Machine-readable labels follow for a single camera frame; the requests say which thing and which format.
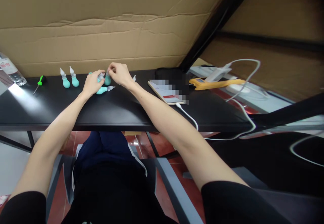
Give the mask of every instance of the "yellow power strip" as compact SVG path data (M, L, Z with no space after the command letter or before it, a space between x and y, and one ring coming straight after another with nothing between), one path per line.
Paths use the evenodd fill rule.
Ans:
M190 79L189 83L192 83L196 88L195 90L206 90L212 88L226 87L231 84L243 84L245 81L241 79L227 80L220 82L206 82L201 78Z

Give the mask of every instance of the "green screwdriver handle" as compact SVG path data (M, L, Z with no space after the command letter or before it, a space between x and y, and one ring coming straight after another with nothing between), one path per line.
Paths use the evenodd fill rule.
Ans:
M46 81L46 77L45 76L41 76L40 79L39 79L39 82L37 83L37 85L41 86L43 85L43 82Z

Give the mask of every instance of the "black sleeve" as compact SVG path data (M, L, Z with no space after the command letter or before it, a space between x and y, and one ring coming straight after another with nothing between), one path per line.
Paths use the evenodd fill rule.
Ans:
M288 224L253 189L234 182L215 181L201 189L206 223Z
M1 224L45 224L46 198L37 191L16 195L6 203L0 215Z

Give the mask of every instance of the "black tabletop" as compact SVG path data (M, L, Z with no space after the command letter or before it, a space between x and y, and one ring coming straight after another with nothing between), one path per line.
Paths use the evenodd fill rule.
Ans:
M147 84L149 79L154 79L154 70L130 73L136 75L136 82L145 90L155 95ZM34 96L39 78L27 78L27 84L21 87L12 85L0 96L0 130L46 129L82 91L86 76L77 75L79 87L71 84L68 89L63 87L61 76L47 77L46 84ZM156 131L135 97L115 82L111 85L116 88L93 95L84 105L74 130ZM189 88L187 98L189 103L182 108L197 121L201 132L243 132L251 128L240 110L209 90Z

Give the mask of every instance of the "white cable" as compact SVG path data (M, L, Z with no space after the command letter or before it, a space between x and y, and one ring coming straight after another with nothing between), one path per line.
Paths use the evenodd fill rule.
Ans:
M254 122L250 119L250 117L247 115L247 113L245 112L243 106L238 101L236 101L235 99L230 99L230 100L233 100L235 103L237 103L240 106L240 108L242 109L244 115L246 116L246 119L251 123L252 128L250 130L246 131L246 132L239 133L238 135L236 135L236 136L234 136L232 138L229 138L229 139L205 138L205 140L234 140L234 139L240 137L242 134L250 133L251 131L255 130L256 126L255 126Z
M176 103L175 104L178 108L180 108L182 110L182 112L184 112L194 123L195 123L195 126L196 126L196 130L198 131L198 125L197 125L197 122L189 115L187 114L187 112L181 107L180 104Z
M308 160L308 159L306 159L306 158L303 158L302 156L298 155L298 154L294 151L294 147L297 146L299 143L302 143L303 141L308 140L308 139L310 139L310 138L313 138L313 137L315 137L315 136L317 136L317 135L320 135L320 134L322 134L322 133L324 133L324 131L321 131L321 132L319 132L319 133L317 133L317 134L315 134L315 135L310 135L310 136L307 136L307 137L305 137L305 138L303 138L303 139L300 139L300 140L296 141L294 144L292 144L292 145L289 147L290 152L291 152L292 154L294 154L295 156L297 156L297 157L299 157L299 158L301 158L301 159L303 159L303 160L305 160L305 161L307 161L307 162L313 163L313 164L315 164L315 165L317 165L317 166L320 166L320 167L324 167L324 165L322 165L322 164L319 164L319 163L313 162L313 161L311 161L311 160Z
M236 102L239 106L240 106L240 108L242 109L242 111L243 111L243 113L244 113L244 115L246 116L246 118L247 118L247 120L251 123L251 125L252 125L252 128L250 129L250 130L248 130L248 131L246 131L246 132L242 132L242 133L239 133L238 135L236 135L236 136L234 136L234 137L232 137L232 138L230 138L230 139L212 139L212 138L205 138L205 140L234 140L234 139L236 139L236 138L238 138L238 137L240 137L242 134L245 134L245 133L250 133L251 131L253 131L253 130L255 130L255 128L256 128L256 126L255 126L255 124L254 124L254 122L250 119L250 117L247 115L247 113L245 112L245 109L243 108L243 106L238 102L238 101L236 101L235 99L233 99L233 98L235 98L243 89L244 89L244 87L246 86L246 84L248 83L248 81L250 80L250 78L254 75L254 73L259 69L259 67L260 67L260 64L261 64L261 62L259 61L259 60L255 60L255 59L238 59L238 60L233 60L232 62L230 62L230 63L228 63L228 64L226 64L224 67L226 67L226 68L228 68L228 67L230 67L230 65L232 64L232 63L234 63L234 62L236 62L236 61L243 61L243 60L250 60L250 61L254 61L254 62L256 62L257 63L257 65L256 65L256 68L254 69L254 71L248 76L248 78L245 80L245 83L243 84L243 86L242 86L242 88L241 88L241 90L239 90L233 97L231 97L231 98L229 98L229 99L226 99L225 101L226 102L228 102L229 100L233 100L234 102ZM182 112L184 112L193 122L194 122L194 124L195 124L195 126L196 126L196 130L198 131L198 124L197 124L197 122L189 115L189 114L187 114L187 112L181 107L181 105L179 104L179 103L176 103L175 104L179 109L181 109L181 111Z
M232 62L228 63L228 65L230 66L232 63L236 62L236 61L242 61L242 60L249 60L249 61L254 61L257 63L256 68L254 69L254 71L248 76L248 78L245 80L245 83L243 84L241 90L239 90L233 97L226 99L225 101L228 102L229 100L235 98L238 94L240 94L240 92L244 89L244 87L246 86L246 84L248 83L248 81L250 80L250 78L256 73L256 71L260 68L261 62L259 60L255 60L255 59L239 59L239 60L233 60Z
M239 106L240 106L240 108L242 109L242 111L243 111L243 113L244 113L244 115L246 116L246 118L247 118L247 120L251 123L251 125L252 125L252 128L250 129L250 130L248 130L248 131L246 131L246 132L242 132L242 133L240 133L240 134L238 134L238 135L236 135L235 137L232 137L232 138L230 138L230 139L212 139L212 138L204 138L205 140L234 140L234 139L236 139L236 138L238 138L238 137L240 137L242 134L245 134L245 133L250 133L251 131L253 131L255 128L256 128L256 126L255 126L255 124L253 123L253 121L250 119L250 117L247 115L247 113L245 112L245 110L244 110L244 108L243 108L243 106L238 102L238 101L236 101L235 99L232 99L234 102L236 102ZM194 124L195 124L195 126L196 126L196 130L198 131L198 124L197 124L197 122L181 107L181 105L180 104L178 104L178 103L176 103L175 104L179 109L181 109L181 111L182 112L184 112L193 122L194 122Z

